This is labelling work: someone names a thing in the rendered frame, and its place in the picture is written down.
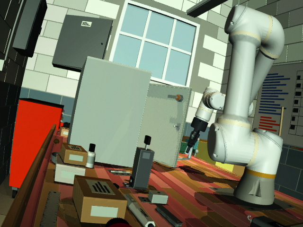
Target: robotic arm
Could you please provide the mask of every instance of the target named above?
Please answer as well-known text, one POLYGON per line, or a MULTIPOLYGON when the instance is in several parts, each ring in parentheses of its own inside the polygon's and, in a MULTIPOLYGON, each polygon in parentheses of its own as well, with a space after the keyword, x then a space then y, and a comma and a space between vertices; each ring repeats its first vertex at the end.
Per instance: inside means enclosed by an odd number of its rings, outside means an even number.
POLYGON ((209 157, 221 163, 245 166, 234 191, 235 197, 260 205, 274 202, 274 182, 283 140, 255 128, 250 131, 252 101, 284 47, 279 21, 245 6, 234 6, 226 20, 225 32, 232 44, 232 58, 226 96, 207 87, 191 126, 187 152, 200 131, 205 131, 213 110, 223 110, 208 133, 209 157))

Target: brown box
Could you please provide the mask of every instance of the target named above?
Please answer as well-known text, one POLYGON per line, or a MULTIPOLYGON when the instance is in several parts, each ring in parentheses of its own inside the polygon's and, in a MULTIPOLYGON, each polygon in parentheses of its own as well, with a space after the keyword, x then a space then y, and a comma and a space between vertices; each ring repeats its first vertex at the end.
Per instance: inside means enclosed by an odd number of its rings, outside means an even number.
POLYGON ((64 163, 86 166, 87 151, 78 145, 67 143, 61 144, 60 157, 64 163))
POLYGON ((75 175, 72 199, 80 222, 106 224, 125 217, 127 200, 108 179, 75 175))
POLYGON ((60 136, 68 137, 69 128, 60 127, 60 136))

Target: white bottle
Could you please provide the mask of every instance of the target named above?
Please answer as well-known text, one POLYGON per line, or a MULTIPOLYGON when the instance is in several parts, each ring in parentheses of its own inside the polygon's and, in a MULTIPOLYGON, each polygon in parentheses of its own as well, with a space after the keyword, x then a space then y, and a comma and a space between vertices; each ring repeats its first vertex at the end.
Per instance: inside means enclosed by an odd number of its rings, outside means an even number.
POLYGON ((93 144, 93 143, 89 144, 89 151, 87 152, 88 155, 87 155, 87 162, 86 162, 87 168, 94 168, 95 158, 96 158, 95 148, 96 148, 95 144, 93 144))

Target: red cabinet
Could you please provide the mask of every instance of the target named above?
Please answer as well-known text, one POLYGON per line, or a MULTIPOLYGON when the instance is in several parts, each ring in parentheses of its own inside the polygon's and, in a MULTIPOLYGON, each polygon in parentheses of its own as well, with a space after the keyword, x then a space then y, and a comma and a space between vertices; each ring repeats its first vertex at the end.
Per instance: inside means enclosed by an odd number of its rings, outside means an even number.
POLYGON ((32 98, 19 100, 11 152, 11 187, 20 188, 53 124, 59 129, 63 107, 32 98))

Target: white window frame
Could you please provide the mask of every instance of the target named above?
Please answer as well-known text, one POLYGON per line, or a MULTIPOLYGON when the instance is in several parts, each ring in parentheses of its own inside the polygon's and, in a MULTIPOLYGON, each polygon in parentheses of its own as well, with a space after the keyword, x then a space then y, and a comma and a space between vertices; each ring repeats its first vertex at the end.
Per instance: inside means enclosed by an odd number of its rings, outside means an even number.
POLYGON ((157 44, 157 45, 160 45, 160 46, 164 46, 168 49, 166 60, 165 60, 165 65, 164 65, 164 70, 163 70, 164 77, 163 77, 163 79, 158 79, 158 78, 155 78, 155 77, 152 76, 151 80, 159 82, 159 83, 163 83, 163 84, 173 85, 173 86, 189 87, 190 80, 191 80, 191 75, 192 75, 192 71, 193 71, 194 60, 195 60, 195 53, 196 53, 196 46, 197 46, 198 36, 199 36, 199 30, 200 30, 200 25, 197 24, 197 23, 194 23, 190 20, 184 19, 182 17, 178 17, 176 15, 173 15, 171 13, 165 12, 165 11, 160 10, 160 9, 156 9, 156 8, 153 8, 153 7, 150 7, 150 6, 143 5, 139 2, 135 2, 135 1, 132 1, 132 0, 125 0, 124 5, 123 5, 123 9, 122 9, 122 13, 121 13, 121 17, 120 17, 120 21, 119 21, 119 24, 118 24, 118 28, 117 28, 115 38, 114 38, 113 48, 112 48, 110 56, 109 56, 109 61, 113 61, 113 59, 114 59, 114 55, 115 55, 115 51, 116 51, 116 47, 117 47, 117 43, 118 43, 118 38, 119 38, 120 34, 121 35, 126 35, 128 37, 136 38, 136 39, 139 39, 139 40, 143 41, 143 42, 141 42, 141 45, 140 45, 139 54, 138 54, 137 63, 136 63, 136 68, 139 67, 140 60, 141 60, 141 55, 142 55, 142 51, 143 51, 143 45, 144 45, 145 41, 153 43, 153 44, 157 44), (126 8, 127 8, 128 4, 132 4, 132 5, 142 7, 144 9, 149 10, 147 20, 146 20, 146 26, 145 26, 144 33, 143 33, 143 37, 140 37, 140 36, 137 36, 137 35, 132 35, 132 34, 121 31, 121 27, 122 27, 122 24, 123 24, 123 21, 124 21, 125 12, 126 12, 126 8), (147 28, 148 28, 148 25, 149 25, 149 21, 151 19, 151 14, 152 14, 151 12, 152 11, 163 14, 165 16, 168 16, 168 17, 171 17, 171 18, 174 19, 169 45, 162 44, 162 43, 159 43, 159 42, 156 42, 156 41, 153 41, 153 40, 150 40, 150 39, 146 38, 147 28), (193 43, 193 48, 192 48, 191 53, 171 46, 172 38, 173 38, 173 35, 174 35, 174 32, 175 32, 177 20, 185 22, 187 24, 190 24, 190 25, 196 27, 194 43, 193 43), (171 49, 190 55, 189 69, 188 69, 188 73, 187 73, 187 80, 186 80, 186 85, 185 86, 165 80, 165 74, 166 74, 166 70, 167 70, 167 64, 168 64, 168 59, 169 59, 169 54, 170 54, 171 49))

